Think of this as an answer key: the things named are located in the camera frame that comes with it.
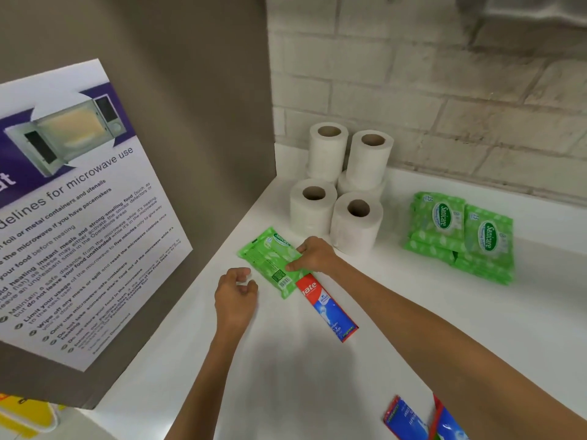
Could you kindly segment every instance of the gray wall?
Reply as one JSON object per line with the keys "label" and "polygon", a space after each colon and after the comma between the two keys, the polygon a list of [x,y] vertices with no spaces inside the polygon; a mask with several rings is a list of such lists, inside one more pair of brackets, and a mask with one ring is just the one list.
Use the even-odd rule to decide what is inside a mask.
{"label": "gray wall", "polygon": [[455,0],[267,0],[276,140],[332,120],[391,165],[587,205],[587,29]]}
{"label": "gray wall", "polygon": [[265,0],[0,0],[0,56],[101,59],[194,247],[85,373],[0,343],[0,392],[92,408],[275,176]]}

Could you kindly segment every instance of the sanicare logo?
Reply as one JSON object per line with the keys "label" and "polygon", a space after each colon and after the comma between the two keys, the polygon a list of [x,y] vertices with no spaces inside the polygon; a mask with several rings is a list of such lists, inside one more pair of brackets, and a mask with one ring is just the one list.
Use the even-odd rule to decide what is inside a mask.
{"label": "sanicare logo", "polygon": [[493,222],[485,221],[479,226],[479,246],[484,251],[493,251],[497,247],[497,229]]}
{"label": "sanicare logo", "polygon": [[318,285],[316,283],[312,283],[310,284],[308,287],[306,287],[305,289],[302,290],[302,293],[305,295],[307,295],[308,293],[312,292],[315,288],[317,288]]}
{"label": "sanicare logo", "polygon": [[273,237],[275,238],[277,243],[282,244],[284,247],[291,247],[291,244],[289,242],[287,242],[284,238],[279,236],[277,233],[274,233]]}
{"label": "sanicare logo", "polygon": [[437,203],[432,210],[432,219],[436,227],[441,230],[449,228],[452,222],[452,213],[449,206],[444,202]]}

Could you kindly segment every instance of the microwave window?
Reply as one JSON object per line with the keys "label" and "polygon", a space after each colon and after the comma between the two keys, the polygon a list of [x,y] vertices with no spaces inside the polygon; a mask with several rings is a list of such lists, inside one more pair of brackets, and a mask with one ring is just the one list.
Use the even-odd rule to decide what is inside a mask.
{"label": "microwave window", "polygon": [[118,115],[112,107],[112,103],[110,103],[108,96],[105,95],[104,97],[97,98],[96,104],[98,105],[98,108],[102,112],[102,115],[107,122],[112,122],[118,118]]}
{"label": "microwave window", "polygon": [[88,104],[41,119],[38,126],[55,145],[74,151],[92,145],[108,132]]}
{"label": "microwave window", "polygon": [[45,159],[45,162],[51,163],[57,159],[55,153],[49,148],[47,143],[43,140],[40,134],[36,131],[26,132],[26,139],[33,145],[33,147],[39,152],[41,157]]}

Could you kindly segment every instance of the person's left hand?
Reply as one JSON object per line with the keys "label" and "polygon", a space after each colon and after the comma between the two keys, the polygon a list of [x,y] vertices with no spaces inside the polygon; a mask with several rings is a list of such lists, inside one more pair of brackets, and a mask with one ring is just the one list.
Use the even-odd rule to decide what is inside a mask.
{"label": "person's left hand", "polygon": [[223,336],[235,336],[240,339],[257,307],[257,283],[249,281],[246,286],[237,282],[246,281],[251,274],[248,267],[228,269],[220,277],[216,289],[216,332]]}

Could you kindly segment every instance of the microwave image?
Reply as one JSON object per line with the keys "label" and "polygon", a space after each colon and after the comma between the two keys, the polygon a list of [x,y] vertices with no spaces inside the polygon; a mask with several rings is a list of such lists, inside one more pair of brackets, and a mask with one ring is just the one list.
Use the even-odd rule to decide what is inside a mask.
{"label": "microwave image", "polygon": [[124,132],[108,95],[4,130],[45,177]]}

